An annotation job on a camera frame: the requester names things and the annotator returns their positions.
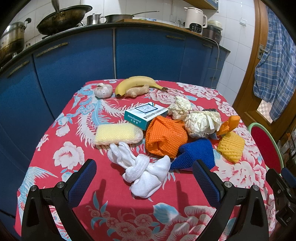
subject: steel pot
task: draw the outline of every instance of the steel pot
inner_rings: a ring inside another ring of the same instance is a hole
[[[92,10],[89,5],[75,5],[59,10],[59,13],[53,12],[47,15],[36,26],[39,33],[44,35],[57,34],[69,28],[74,28],[79,24],[84,15]]]
[[[137,14],[141,14],[141,13],[147,13],[147,12],[139,12],[139,13],[135,13],[135,14],[111,14],[111,15],[107,15],[105,16],[106,18],[106,23],[116,23],[120,20],[123,19],[133,19],[133,17]]]
[[[100,24],[101,23],[101,18],[104,18],[104,17],[101,17],[101,14],[92,14],[92,15],[89,15],[87,16],[87,23],[86,25],[95,25],[95,24]]]
[[[0,66],[12,59],[14,53],[19,54],[25,47],[25,29],[31,18],[25,22],[10,24],[4,31],[0,39]]]

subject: crumpled white paper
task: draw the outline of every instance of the crumpled white paper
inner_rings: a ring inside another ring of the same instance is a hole
[[[123,179],[133,182],[131,192],[142,198],[150,197],[160,188],[170,169],[170,158],[167,155],[150,163],[148,156],[139,154],[136,157],[124,142],[119,142],[119,146],[110,144],[107,156],[110,161],[126,169]]]
[[[220,114],[214,111],[191,111],[185,119],[185,129],[191,137],[207,137],[221,124]]]
[[[185,121],[189,111],[192,110],[192,106],[189,100],[175,96],[175,102],[168,107],[168,115],[173,115],[174,120]]]

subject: plaid curtain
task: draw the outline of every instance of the plaid curtain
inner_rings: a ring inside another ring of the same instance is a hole
[[[272,103],[270,117],[277,120],[296,87],[296,47],[287,30],[272,10],[268,12],[266,50],[255,69],[255,96]]]

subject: red floral tablecloth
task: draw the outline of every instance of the red floral tablecloth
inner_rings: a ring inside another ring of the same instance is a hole
[[[130,106],[150,101],[168,107],[174,96],[187,98],[195,110],[216,108],[222,121],[236,115],[234,109],[218,91],[183,83],[158,81],[169,87],[167,93],[150,89],[149,93],[132,98],[97,99],[94,88],[98,83],[111,84],[113,89],[121,80],[91,81],[74,94],[63,112],[40,140],[25,179],[17,192],[18,206],[15,223],[21,234],[21,220],[26,196],[32,185],[53,187],[66,181],[79,170],[84,161],[96,161],[97,172],[80,205],[74,208],[76,216],[94,240],[195,240],[215,212],[210,207],[192,173],[169,172],[162,187],[150,198],[133,197],[124,182],[124,169],[107,157],[108,146],[92,144],[96,127],[104,123],[123,122],[124,111]],[[260,187],[271,233],[275,226],[275,204],[272,189],[265,181],[266,168],[261,154],[243,122],[234,130],[245,139],[241,161],[235,165],[226,161],[214,150],[216,172],[223,181],[237,187]],[[145,139],[132,144],[135,155],[146,153]],[[218,141],[211,140],[216,149]],[[151,160],[160,157],[151,155]],[[55,223],[64,239],[70,240],[54,207],[50,207]],[[238,214],[235,207],[220,240],[225,240]]]

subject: yellow sponge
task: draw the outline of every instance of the yellow sponge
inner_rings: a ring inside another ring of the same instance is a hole
[[[97,127],[93,144],[109,145],[118,144],[120,141],[132,144],[142,139],[143,131],[131,123],[102,124]]]
[[[244,139],[234,132],[228,132],[219,142],[217,151],[232,163],[238,163],[244,150]]]

